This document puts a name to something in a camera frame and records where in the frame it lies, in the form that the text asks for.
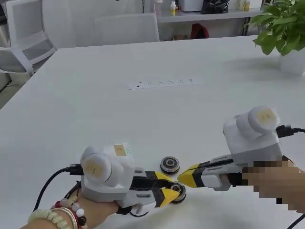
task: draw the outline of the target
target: white table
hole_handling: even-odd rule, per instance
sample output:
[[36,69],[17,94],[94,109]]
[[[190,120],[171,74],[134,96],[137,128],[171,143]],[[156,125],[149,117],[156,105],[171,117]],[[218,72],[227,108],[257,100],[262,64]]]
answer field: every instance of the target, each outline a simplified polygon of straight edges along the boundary
[[[159,170],[164,156],[175,156],[183,171],[227,154],[225,118],[253,106],[274,106],[283,123],[304,127],[305,79],[280,73],[278,54],[264,56],[252,39],[58,50],[0,111],[1,227],[24,224],[46,179],[79,162],[89,145],[127,141],[138,166]],[[128,90],[130,82],[175,77],[199,77],[204,84]],[[304,139],[298,134],[282,141],[302,168]],[[75,180],[56,178],[40,207],[50,207]],[[259,198],[252,187],[188,188],[178,206],[140,219],[116,215],[101,228],[285,229],[298,216],[275,199]]]

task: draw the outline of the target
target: hand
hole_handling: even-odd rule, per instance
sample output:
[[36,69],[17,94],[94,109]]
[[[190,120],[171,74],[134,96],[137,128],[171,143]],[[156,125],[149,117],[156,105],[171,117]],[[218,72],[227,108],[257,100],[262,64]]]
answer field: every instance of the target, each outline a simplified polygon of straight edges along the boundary
[[82,197],[81,192],[79,193],[77,202],[85,211],[88,229],[93,229],[102,224],[108,216],[116,213],[119,209],[116,202],[96,203]]

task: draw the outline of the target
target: small bottle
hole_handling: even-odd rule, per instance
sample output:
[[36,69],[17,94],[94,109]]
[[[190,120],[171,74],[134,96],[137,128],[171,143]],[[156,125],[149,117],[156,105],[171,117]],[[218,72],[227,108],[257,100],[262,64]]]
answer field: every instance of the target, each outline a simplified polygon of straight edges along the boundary
[[155,0],[154,1],[153,12],[155,14],[158,14],[158,15],[161,14],[162,3],[163,3],[163,0]]
[[171,3],[171,15],[175,16],[176,15],[176,2],[172,1]]
[[247,0],[245,3],[244,3],[244,11],[249,11],[250,9],[250,1]]
[[244,10],[244,4],[245,4],[245,0],[238,0],[237,1],[237,9],[238,10]]

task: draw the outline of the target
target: sticker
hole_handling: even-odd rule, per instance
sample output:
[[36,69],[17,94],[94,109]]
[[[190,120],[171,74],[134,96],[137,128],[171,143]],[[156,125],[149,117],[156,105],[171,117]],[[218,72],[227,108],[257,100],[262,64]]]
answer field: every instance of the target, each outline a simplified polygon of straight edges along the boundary
[[179,85],[196,85],[202,84],[203,81],[198,78],[185,78],[176,80],[160,80],[160,81],[148,81],[148,82],[136,82],[129,84],[129,90],[135,89],[147,89],[147,88],[157,88],[157,87],[172,87]]
[[271,109],[263,109],[257,113],[256,117],[264,125],[276,121],[276,114]]
[[113,147],[117,156],[126,156],[126,152],[123,145],[114,145]]
[[103,169],[100,164],[95,163],[93,160],[88,160],[85,163],[84,172],[89,176],[99,179],[103,174]]

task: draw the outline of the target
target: black bag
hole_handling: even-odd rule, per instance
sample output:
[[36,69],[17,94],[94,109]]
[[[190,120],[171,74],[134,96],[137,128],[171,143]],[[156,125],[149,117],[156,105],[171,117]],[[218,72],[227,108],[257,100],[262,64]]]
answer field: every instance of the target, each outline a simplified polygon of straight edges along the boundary
[[203,0],[201,14],[227,13],[230,0]]

